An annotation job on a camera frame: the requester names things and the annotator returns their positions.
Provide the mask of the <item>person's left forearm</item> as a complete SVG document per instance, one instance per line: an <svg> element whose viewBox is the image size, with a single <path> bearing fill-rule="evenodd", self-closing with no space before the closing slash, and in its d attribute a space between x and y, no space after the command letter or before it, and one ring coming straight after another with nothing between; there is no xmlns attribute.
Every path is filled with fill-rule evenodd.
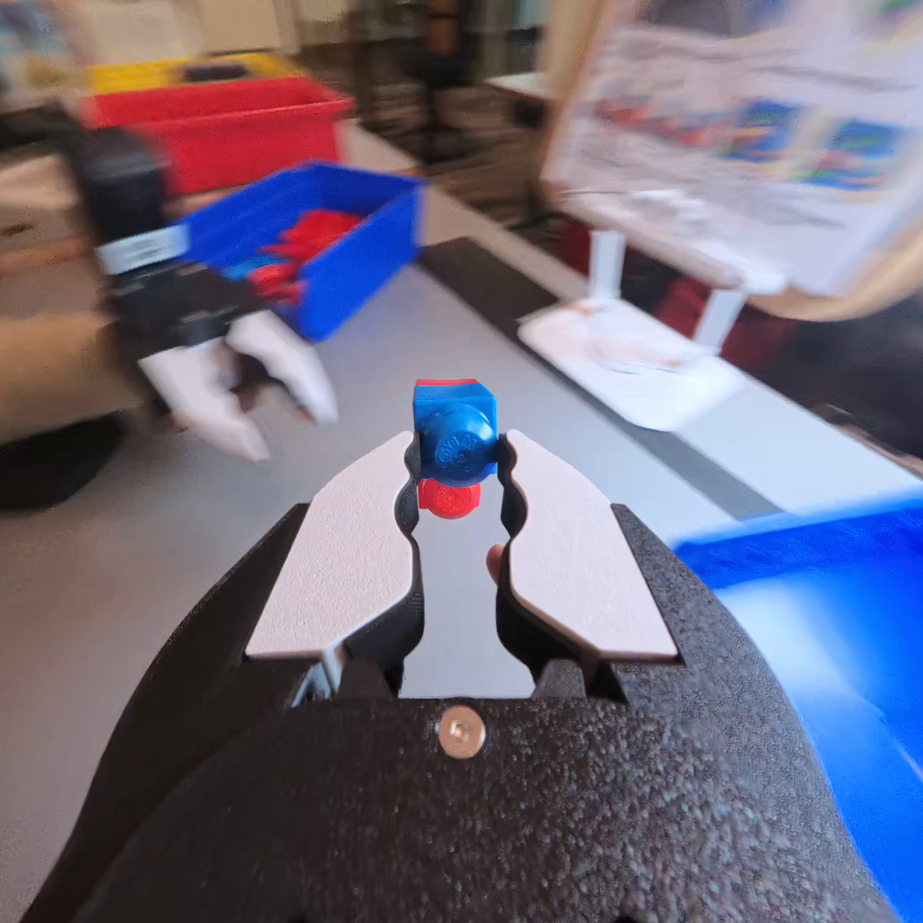
<svg viewBox="0 0 923 923"><path fill-rule="evenodd" d="M86 315L1 323L1 444L142 406L114 326Z"/></svg>

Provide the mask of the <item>blue mega block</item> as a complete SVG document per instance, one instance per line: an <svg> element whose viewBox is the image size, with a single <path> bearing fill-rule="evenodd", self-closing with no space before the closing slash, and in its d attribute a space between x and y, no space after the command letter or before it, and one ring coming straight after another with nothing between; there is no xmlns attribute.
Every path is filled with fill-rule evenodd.
<svg viewBox="0 0 923 923"><path fill-rule="evenodd" d="M496 398L474 378L421 378L412 416L421 476L446 487L474 487L497 468Z"/></svg>

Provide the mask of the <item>pile of mega blocks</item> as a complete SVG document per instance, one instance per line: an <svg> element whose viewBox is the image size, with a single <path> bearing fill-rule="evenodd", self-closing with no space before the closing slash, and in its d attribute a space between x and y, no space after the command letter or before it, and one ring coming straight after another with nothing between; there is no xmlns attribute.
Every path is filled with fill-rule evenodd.
<svg viewBox="0 0 923 923"><path fill-rule="evenodd" d="M260 298L295 306L306 293L306 283L300 277L304 266L337 245L363 220L363 216L351 212L304 212L273 242L226 267L224 274L233 281L247 283Z"/></svg>

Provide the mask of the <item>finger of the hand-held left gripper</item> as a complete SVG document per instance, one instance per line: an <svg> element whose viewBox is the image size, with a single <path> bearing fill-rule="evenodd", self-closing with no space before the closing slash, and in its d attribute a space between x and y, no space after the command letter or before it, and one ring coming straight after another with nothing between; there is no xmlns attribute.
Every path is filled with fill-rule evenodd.
<svg viewBox="0 0 923 923"><path fill-rule="evenodd" d="M224 379L222 340L177 346L141 358L137 365L172 416L215 449L253 463L270 451Z"/></svg>
<svg viewBox="0 0 923 923"><path fill-rule="evenodd" d="M333 386L317 352L275 312L264 309L237 317L226 342L239 355L258 363L306 417L317 424L339 421Z"/></svg>

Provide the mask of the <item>blue plastic bin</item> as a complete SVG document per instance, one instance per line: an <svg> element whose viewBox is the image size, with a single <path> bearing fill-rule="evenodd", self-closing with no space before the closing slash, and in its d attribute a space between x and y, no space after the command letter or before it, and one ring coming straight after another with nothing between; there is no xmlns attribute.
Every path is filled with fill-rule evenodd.
<svg viewBox="0 0 923 923"><path fill-rule="evenodd" d="M756 518L674 550L779 679L896 915L921 921L921 495Z"/></svg>
<svg viewBox="0 0 923 923"><path fill-rule="evenodd" d="M300 277L306 293L295 306L259 297L303 338L320 341L415 260L425 191L418 177L311 162L244 187L181 223L187 228L188 256L225 276L226 267L269 245L304 212L363 216L361 225L304 266Z"/></svg>

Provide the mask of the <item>red plastic bin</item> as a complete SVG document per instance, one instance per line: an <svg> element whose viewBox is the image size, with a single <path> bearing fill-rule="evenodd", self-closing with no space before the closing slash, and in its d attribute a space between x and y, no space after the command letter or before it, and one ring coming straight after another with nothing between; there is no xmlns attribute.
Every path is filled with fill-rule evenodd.
<svg viewBox="0 0 923 923"><path fill-rule="evenodd" d="M304 76L238 79L92 95L92 128L143 137L181 196L252 184L304 162L340 160L339 125L352 98Z"/></svg>

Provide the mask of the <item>yellow plastic bin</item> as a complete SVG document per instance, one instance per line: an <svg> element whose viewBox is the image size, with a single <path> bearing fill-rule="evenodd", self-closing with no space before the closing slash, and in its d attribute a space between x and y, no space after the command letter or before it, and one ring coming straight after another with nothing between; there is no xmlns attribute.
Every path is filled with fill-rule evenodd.
<svg viewBox="0 0 923 923"><path fill-rule="evenodd" d="M97 64L88 71L89 92L109 95L189 83L306 76L297 63L269 52L238 52L143 63Z"/></svg>

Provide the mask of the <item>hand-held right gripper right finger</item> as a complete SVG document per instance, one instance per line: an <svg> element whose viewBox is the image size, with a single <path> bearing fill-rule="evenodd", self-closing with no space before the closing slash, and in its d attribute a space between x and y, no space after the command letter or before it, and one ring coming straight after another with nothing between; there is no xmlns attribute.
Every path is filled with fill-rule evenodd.
<svg viewBox="0 0 923 923"><path fill-rule="evenodd" d="M497 628L531 672L571 659L676 663L679 650L612 505L583 474L525 433L499 439Z"/></svg>

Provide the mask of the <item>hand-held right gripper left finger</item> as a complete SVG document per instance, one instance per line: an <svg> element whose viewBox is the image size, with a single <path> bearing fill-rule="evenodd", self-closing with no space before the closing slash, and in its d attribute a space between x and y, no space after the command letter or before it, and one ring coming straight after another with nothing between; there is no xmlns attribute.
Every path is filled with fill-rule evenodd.
<svg viewBox="0 0 923 923"><path fill-rule="evenodd" d="M320 664L336 691L353 660L402 671L422 640L419 447L391 437L335 475L309 502L248 640L252 660Z"/></svg>

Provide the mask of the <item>red mega block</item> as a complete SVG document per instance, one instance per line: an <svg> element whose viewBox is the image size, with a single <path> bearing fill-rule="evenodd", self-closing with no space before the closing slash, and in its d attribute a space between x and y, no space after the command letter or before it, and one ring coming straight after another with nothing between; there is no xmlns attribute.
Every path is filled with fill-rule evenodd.
<svg viewBox="0 0 923 923"><path fill-rule="evenodd" d="M479 506L480 496L480 484L455 489L421 477L418 488L420 509L450 521L462 519L473 512Z"/></svg>

